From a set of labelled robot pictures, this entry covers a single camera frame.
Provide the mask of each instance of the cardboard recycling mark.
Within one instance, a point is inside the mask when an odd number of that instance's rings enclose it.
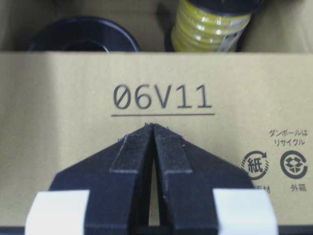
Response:
[[[280,166],[288,177],[292,179],[303,178],[307,171],[307,160],[305,157],[297,151],[288,151],[283,154],[280,160]]]
[[[261,151],[248,153],[241,163],[241,169],[248,173],[251,180],[259,180],[264,177],[268,168],[267,154]]]

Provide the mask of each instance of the cardboard flap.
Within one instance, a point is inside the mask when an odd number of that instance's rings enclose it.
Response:
[[[280,225],[313,224],[312,61],[1,54],[0,224],[23,224],[55,173],[146,122],[242,167],[268,191]]]

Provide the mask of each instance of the brown cardboard surface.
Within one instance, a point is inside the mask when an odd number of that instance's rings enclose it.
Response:
[[[72,14],[145,13],[168,14],[176,12],[179,0],[57,0],[61,12]]]
[[[254,183],[270,187],[279,224],[313,224],[312,61],[311,55],[274,54],[0,54],[0,225],[23,225],[36,192],[48,189],[58,171],[146,122],[166,126],[237,166],[251,151],[266,152],[268,172]],[[132,96],[125,110],[114,105],[114,89],[121,84]],[[139,94],[152,99],[146,110],[135,102],[135,90],[143,84],[149,88]],[[155,85],[163,99],[172,86],[166,108]],[[182,103],[177,88],[182,85],[191,109],[177,108]],[[196,89],[201,85],[212,108],[198,108],[203,97]],[[139,105],[146,102],[142,98]],[[134,114],[215,115],[112,116]],[[287,129],[306,130],[307,135],[280,134]],[[273,137],[271,130],[277,131]],[[284,139],[304,144],[276,145]],[[298,180],[280,166],[290,150],[307,160],[308,172]],[[307,191],[300,190],[300,184]],[[298,191],[292,192],[292,185]]]
[[[313,1],[268,0],[254,15],[243,51],[313,52]]]
[[[27,50],[32,37],[54,17],[51,0],[1,0],[0,50]]]

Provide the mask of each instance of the white tape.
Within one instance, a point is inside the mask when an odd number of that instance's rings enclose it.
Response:
[[[275,212],[265,190],[213,189],[219,235],[278,235]]]
[[[89,190],[39,192],[25,235],[83,235]]]

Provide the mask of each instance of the yellow spool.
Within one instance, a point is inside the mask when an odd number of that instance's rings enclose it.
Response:
[[[171,39],[177,52],[229,51],[248,25],[251,14],[219,16],[180,0]]]

